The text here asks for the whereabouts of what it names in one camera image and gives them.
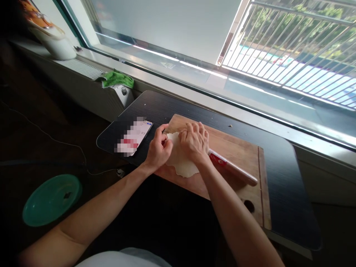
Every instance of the window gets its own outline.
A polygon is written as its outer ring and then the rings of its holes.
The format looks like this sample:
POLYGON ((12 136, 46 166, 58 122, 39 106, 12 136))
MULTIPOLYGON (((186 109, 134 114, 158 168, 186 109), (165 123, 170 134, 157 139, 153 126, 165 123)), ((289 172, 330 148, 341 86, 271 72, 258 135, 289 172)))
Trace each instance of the window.
POLYGON ((356 148, 356 1, 62 1, 89 48, 356 148))

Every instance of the rolling pin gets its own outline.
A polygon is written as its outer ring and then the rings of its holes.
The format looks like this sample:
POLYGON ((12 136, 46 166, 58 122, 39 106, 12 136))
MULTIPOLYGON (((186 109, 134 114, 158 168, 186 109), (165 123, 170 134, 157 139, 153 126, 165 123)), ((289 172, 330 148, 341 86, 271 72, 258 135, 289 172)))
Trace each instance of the rolling pin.
POLYGON ((231 161, 228 161, 220 154, 216 153, 214 150, 209 148, 209 158, 211 161, 215 161, 217 164, 231 172, 232 174, 236 175, 242 181, 247 183, 250 186, 256 186, 258 184, 258 180, 255 176, 249 174, 248 172, 244 171, 240 167, 233 164, 231 161))

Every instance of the smartphone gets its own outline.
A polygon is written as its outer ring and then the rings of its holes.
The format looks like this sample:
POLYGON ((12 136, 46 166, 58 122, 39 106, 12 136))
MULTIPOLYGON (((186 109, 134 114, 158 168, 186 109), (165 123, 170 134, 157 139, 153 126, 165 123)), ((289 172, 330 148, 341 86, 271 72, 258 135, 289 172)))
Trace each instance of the smartphone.
POLYGON ((145 139, 145 137, 146 137, 148 131, 151 129, 152 125, 153 125, 153 122, 150 122, 150 121, 145 120, 142 122, 142 125, 139 129, 140 134, 138 135, 138 138, 137 138, 137 149, 140 146, 142 140, 145 139))
POLYGON ((125 157, 133 156, 152 125, 153 122, 147 120, 135 121, 131 129, 127 131, 127 134, 125 134, 120 143, 117 144, 115 152, 121 152, 125 157))

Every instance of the radiator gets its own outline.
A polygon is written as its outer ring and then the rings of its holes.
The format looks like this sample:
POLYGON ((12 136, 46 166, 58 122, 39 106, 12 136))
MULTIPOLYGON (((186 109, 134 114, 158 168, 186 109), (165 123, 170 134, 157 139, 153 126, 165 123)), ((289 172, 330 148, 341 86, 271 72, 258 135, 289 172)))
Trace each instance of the radiator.
POLYGON ((51 60, 23 51, 70 99, 107 121, 114 121, 134 100, 130 88, 102 88, 101 83, 94 82, 104 71, 80 59, 51 60))

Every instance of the electrical cord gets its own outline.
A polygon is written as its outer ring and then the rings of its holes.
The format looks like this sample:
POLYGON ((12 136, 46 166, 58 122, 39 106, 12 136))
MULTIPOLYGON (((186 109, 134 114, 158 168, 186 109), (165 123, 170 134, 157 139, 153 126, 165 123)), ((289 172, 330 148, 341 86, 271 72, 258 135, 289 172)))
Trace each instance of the electrical cord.
POLYGON ((47 136, 48 136, 50 139, 52 139, 53 141, 58 142, 58 143, 61 143, 61 144, 65 144, 65 145, 75 146, 75 147, 79 148, 80 151, 81 151, 82 154, 83 154, 83 157, 84 157, 84 166, 86 167, 86 171, 87 171, 90 175, 100 175, 100 174, 103 174, 103 173, 108 172, 108 171, 116 171, 116 169, 109 169, 109 170, 106 170, 106 171, 103 171, 103 172, 100 172, 100 173, 97 173, 97 174, 91 173, 91 172, 89 171, 89 169, 88 169, 88 165, 87 165, 86 156, 85 156, 85 154, 84 154, 84 151, 83 151, 83 149, 82 149, 80 146, 78 146, 78 145, 73 145, 73 144, 69 144, 69 143, 65 143, 65 142, 61 142, 61 141, 58 141, 58 140, 54 139, 52 136, 50 136, 48 133, 46 133, 44 130, 42 130, 37 124, 35 124, 35 123, 33 123, 32 121, 30 121, 30 120, 29 120, 25 115, 23 115, 21 112, 15 110, 15 109, 11 109, 6 103, 4 103, 4 102, 2 102, 2 101, 1 101, 1 103, 3 103, 5 106, 7 106, 7 108, 8 108, 9 110, 14 111, 14 112, 20 114, 21 116, 23 116, 29 123, 31 123, 32 125, 36 126, 42 133, 44 133, 45 135, 47 135, 47 136))

